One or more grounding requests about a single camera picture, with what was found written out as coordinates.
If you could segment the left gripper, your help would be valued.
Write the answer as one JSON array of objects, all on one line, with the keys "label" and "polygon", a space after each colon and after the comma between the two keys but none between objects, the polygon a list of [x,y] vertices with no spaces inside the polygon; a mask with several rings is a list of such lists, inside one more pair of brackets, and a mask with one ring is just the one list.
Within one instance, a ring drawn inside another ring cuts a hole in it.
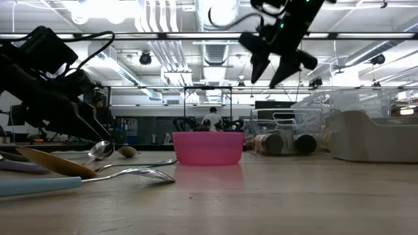
[{"label": "left gripper", "polygon": [[22,116],[34,126],[86,140],[110,140],[112,112],[102,99],[79,96],[96,88],[82,69],[69,72],[77,54],[63,42],[1,43],[1,91],[22,101]]}]

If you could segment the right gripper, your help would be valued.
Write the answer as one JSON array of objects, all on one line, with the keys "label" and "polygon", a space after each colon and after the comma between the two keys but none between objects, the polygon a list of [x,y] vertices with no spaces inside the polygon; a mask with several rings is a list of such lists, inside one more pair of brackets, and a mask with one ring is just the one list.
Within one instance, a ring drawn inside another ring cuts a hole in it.
[{"label": "right gripper", "polygon": [[275,71],[270,88],[275,88],[286,78],[300,70],[300,64],[307,69],[316,68],[317,59],[300,50],[302,39],[309,35],[308,31],[324,0],[266,0],[252,1],[251,5],[258,11],[275,17],[274,25],[261,24],[258,34],[244,32],[238,39],[239,43],[253,55],[251,83],[255,84],[270,64],[270,54],[282,56]]}]

